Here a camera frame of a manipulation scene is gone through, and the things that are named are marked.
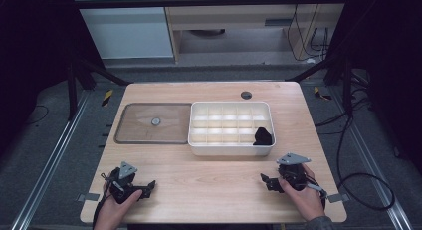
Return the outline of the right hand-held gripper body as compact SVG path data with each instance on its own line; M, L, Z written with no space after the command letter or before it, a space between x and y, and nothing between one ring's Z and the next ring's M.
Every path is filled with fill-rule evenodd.
M307 162L311 162L311 160L291 152L277 160L279 174L296 191L303 190L307 185L307 177L303 167L303 164Z

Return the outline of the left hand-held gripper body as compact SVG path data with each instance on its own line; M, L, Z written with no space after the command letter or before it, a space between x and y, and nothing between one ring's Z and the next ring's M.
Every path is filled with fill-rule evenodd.
M138 187L132 184L137 168L123 161L109 175L109 192L118 204L122 204Z

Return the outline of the black sock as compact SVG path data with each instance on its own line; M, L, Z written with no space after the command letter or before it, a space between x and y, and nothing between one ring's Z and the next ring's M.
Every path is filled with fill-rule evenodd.
M272 135L264 127L259 127L255 133L254 145L272 145L272 144L273 144Z

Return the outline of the white compartment storage box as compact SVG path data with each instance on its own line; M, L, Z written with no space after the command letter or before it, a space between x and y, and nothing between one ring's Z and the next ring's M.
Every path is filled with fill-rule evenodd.
M259 127L272 135L272 145L254 145ZM188 143L199 156L266 156L276 143L270 107L265 102L196 102Z

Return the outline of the person's right hand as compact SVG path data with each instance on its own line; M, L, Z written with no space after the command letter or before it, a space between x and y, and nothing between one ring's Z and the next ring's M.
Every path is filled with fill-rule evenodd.
M295 204L297 210L305 221L310 222L313 219L323 217L325 215L319 193L316 190L305 187L301 191L296 191L292 188L289 182L282 177L279 178L279 183L285 194Z

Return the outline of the person's left hand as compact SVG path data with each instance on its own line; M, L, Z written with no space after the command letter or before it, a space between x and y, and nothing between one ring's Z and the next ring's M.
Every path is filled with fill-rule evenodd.
M123 203L118 204L111 195L104 201L97 217L94 230L116 230L126 213L138 201L142 191L132 193Z

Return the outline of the transparent box lid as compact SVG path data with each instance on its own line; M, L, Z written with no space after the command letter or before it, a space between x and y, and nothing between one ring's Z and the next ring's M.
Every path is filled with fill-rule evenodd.
M114 141L120 144L186 144L190 103L132 103L124 107Z

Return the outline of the black metal stand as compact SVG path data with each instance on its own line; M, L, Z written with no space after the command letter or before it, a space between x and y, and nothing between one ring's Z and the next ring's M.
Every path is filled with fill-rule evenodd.
M348 57L328 57L325 60L313 65L305 70L303 73L298 74L292 78L287 79L287 82L299 83L306 77L313 75L319 70L327 69L324 76L324 83L326 85L335 84L339 78L342 78L342 106L348 116L352 116L352 103L351 103L351 61Z
M83 86L84 90L92 90L96 86L91 72L101 75L102 77L112 81L119 86L129 85L128 81L125 81L105 68L95 65L87 60L76 59L71 61L67 67L67 83L68 83L68 96L69 96L69 117L68 120L74 118L78 111L78 97L77 97L77 86L76 81L79 81Z

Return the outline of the dark curtain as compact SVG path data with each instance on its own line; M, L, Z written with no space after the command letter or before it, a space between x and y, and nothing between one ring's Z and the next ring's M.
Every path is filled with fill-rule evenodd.
M369 73L381 121L422 174L422 0L350 0L331 46L346 35L352 65Z
M61 41L40 16L46 1L0 0L0 155L35 108L43 89L67 78Z

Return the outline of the white cabinet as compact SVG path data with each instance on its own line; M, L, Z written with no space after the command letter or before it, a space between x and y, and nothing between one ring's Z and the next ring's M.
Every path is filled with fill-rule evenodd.
M81 14L104 60L173 57L163 8L83 9Z

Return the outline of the light wooden desk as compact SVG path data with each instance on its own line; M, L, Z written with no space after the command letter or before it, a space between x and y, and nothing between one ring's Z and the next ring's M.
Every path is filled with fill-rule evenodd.
M281 27L294 57L311 53L314 30L334 30L344 5L291 4L214 7L167 7L165 14L171 37L187 30L218 30Z

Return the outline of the grey metal table bracket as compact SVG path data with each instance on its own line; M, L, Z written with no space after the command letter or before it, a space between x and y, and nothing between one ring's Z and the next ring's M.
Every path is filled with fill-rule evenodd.
M97 193L80 193L77 197L78 202L85 202L85 201L97 201L100 196Z
M334 202L345 202L345 201L349 201L350 198L349 198L349 196L347 194L337 193L337 194L329 195L327 197L327 200L330 203L334 203Z

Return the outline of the aluminium floor rail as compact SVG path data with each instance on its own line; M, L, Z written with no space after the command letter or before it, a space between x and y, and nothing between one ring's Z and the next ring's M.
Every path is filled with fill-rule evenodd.
M351 138L356 145L357 152L366 171L372 176L379 177L379 180L372 178L372 182L382 204L388 206L386 212L396 230L414 230L397 198L395 198L395 202L392 203L392 190L389 189L387 183L382 183L382 181L386 181L386 178L370 153L357 125L350 120L347 124L347 130L351 134Z
M52 153L50 154L42 172L40 173L35 183L35 186L33 187L30 195L25 201L25 204L11 225L11 230L28 229L86 109L87 101L90 95L91 93L89 91L82 91L81 98L77 102L76 112L74 113L73 117L67 121L58 141L55 144L55 147L52 150Z

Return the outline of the black horizontal frame bar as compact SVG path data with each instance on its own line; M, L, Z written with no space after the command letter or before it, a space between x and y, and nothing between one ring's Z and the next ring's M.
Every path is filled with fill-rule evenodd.
M85 0L72 3L79 9L211 7L243 5L339 4L348 0Z

